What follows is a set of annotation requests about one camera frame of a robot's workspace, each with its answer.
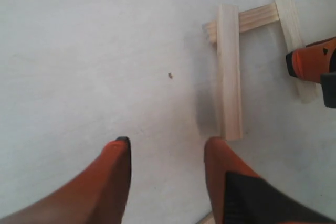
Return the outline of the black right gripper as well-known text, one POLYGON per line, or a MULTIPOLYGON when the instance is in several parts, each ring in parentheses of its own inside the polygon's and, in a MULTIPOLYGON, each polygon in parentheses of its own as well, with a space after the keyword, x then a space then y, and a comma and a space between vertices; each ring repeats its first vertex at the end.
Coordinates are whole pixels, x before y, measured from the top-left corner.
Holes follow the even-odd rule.
POLYGON ((318 41, 286 55, 290 76, 321 82, 324 105, 336 108, 335 38, 318 41))

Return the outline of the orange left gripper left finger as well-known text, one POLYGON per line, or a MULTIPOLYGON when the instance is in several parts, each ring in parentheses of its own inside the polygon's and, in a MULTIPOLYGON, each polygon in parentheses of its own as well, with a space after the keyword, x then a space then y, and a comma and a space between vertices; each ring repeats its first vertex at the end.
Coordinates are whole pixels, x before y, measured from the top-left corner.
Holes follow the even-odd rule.
POLYGON ((1 223, 121 223, 131 184, 131 145, 109 142, 71 181, 1 223))

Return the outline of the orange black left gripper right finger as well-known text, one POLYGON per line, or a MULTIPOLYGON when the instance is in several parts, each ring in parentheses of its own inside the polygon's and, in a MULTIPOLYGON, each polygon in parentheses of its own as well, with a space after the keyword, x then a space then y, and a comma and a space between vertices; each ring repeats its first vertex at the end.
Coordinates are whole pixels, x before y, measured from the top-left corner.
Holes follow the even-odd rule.
POLYGON ((220 137, 206 141, 204 164, 215 223, 335 223, 277 190, 220 137))

